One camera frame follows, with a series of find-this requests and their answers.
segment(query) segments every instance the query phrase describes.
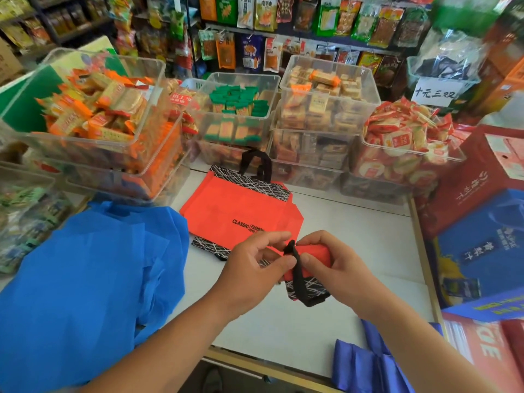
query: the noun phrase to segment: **hand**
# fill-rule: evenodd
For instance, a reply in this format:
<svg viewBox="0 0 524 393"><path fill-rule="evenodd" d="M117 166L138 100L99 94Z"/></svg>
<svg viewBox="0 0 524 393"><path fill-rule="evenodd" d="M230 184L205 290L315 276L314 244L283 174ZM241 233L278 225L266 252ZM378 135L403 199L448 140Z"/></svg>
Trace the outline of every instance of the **hand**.
<svg viewBox="0 0 524 393"><path fill-rule="evenodd" d="M219 279L209 291L223 306L227 322L262 302L273 285L297 263L293 256L281 257L267 248L272 246L281 251L290 238L288 231L261 231L233 248ZM272 263L262 269L258 264L262 258Z"/></svg>
<svg viewBox="0 0 524 393"><path fill-rule="evenodd" d="M369 320L376 308L376 300L387 288L371 273L363 260L348 245L327 231L315 231L297 242L297 245L324 244L331 252L331 269L310 254L302 254L300 261L324 285L337 301L352 308Z"/></svg>

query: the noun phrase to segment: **person's left hand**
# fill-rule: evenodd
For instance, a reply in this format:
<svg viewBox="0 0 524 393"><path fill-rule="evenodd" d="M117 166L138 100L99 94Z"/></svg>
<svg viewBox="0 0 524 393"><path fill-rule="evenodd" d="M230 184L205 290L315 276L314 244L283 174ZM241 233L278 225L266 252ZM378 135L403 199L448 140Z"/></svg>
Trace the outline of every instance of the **person's left hand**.
<svg viewBox="0 0 524 393"><path fill-rule="evenodd" d="M272 246L281 251L290 238L288 231L260 231L233 248L219 279L209 291L227 313L228 321L262 302L284 273L297 263L293 256L281 257L267 248ZM262 258L272 263L262 269L258 264Z"/></svg>

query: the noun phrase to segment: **blue box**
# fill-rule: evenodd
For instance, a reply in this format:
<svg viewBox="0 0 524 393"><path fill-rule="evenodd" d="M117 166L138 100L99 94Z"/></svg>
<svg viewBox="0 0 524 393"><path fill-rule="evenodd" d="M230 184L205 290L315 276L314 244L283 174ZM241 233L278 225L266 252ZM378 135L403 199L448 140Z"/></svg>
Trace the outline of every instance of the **blue box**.
<svg viewBox="0 0 524 393"><path fill-rule="evenodd" d="M524 191L505 190L433 240L444 312L524 317Z"/></svg>

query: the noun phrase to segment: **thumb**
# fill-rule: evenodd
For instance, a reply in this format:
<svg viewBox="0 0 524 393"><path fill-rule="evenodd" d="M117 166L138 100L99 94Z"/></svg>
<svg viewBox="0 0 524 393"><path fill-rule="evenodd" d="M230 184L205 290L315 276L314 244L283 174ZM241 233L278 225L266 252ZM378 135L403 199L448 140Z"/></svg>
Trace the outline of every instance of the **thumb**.
<svg viewBox="0 0 524 393"><path fill-rule="evenodd" d="M262 271L269 282L274 285L278 282L285 272L292 269L297 264L294 256L286 255L278 258Z"/></svg>
<svg viewBox="0 0 524 393"><path fill-rule="evenodd" d="M307 269L318 281L325 286L324 281L328 279L331 269L320 262L311 254L304 253L300 255L300 262L302 266Z"/></svg>

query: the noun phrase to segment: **person's right hand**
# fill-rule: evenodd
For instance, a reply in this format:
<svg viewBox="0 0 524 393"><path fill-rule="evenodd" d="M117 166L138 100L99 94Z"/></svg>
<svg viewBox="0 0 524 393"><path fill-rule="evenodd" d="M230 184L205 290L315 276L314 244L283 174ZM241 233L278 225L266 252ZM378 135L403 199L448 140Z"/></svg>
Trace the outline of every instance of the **person's right hand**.
<svg viewBox="0 0 524 393"><path fill-rule="evenodd" d="M310 254L300 261L324 285L337 301L349 306L361 318L369 320L376 312L376 301L387 288L371 273L363 260L348 245L327 231L315 231L297 245L324 244L331 252L332 266L325 266Z"/></svg>

